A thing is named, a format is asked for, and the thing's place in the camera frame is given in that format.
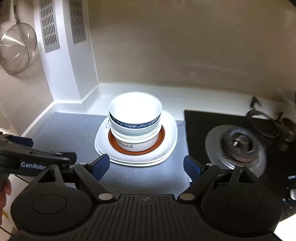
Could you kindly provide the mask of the person's left hand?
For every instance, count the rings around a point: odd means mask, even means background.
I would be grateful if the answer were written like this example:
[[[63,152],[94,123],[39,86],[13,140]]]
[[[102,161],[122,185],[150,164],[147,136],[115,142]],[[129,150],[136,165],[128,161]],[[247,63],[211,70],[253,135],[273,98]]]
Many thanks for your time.
[[[7,179],[0,191],[0,225],[2,224],[3,208],[6,206],[6,196],[11,195],[11,182]]]

